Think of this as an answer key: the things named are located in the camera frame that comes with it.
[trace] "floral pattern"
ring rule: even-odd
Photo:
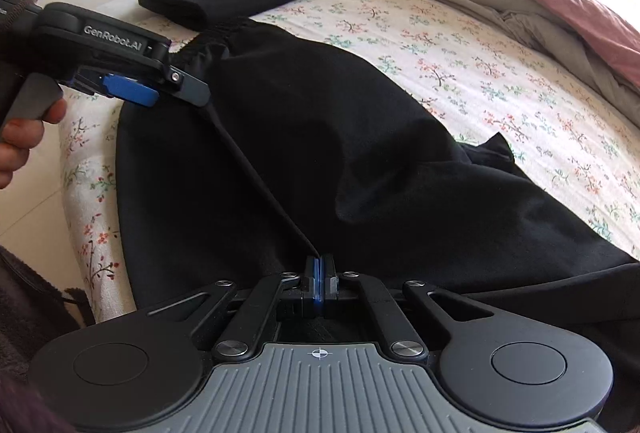
[[[640,259],[640,130],[551,58],[434,0],[295,0],[255,19],[366,59],[460,142],[501,132],[537,185]],[[161,16],[141,25],[173,51],[195,35]],[[115,231],[120,102],[68,97],[66,212],[94,309],[108,318],[132,309]]]

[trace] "human hand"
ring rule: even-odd
[[[47,110],[43,121],[58,124],[65,117],[66,101],[60,99]],[[17,171],[27,163],[29,150],[35,148],[44,135],[42,121],[14,119],[2,129],[0,142],[0,189],[6,188]]]

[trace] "silver bolt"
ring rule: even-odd
[[[228,339],[226,341],[222,341],[218,343],[216,346],[216,350],[220,355],[224,355],[225,357],[237,357],[238,355],[242,355],[246,353],[249,347],[246,343],[242,341],[236,341],[235,339]]]
[[[415,341],[396,341],[391,345],[391,350],[403,357],[415,357],[424,352],[424,347]]]

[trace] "gray ridged panel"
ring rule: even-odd
[[[452,406],[419,366],[373,345],[274,345],[217,366],[185,408],[139,433],[498,433]],[[567,433],[604,433],[586,421]]]

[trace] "white bed sheet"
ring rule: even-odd
[[[173,50],[195,36],[133,9],[133,1],[103,11],[168,36]],[[478,144],[501,132],[536,184],[640,257],[640,131],[552,59],[434,0],[296,0],[255,19],[366,59],[459,141]],[[94,313],[104,320],[134,309],[115,198],[121,102],[66,95],[65,213]]]

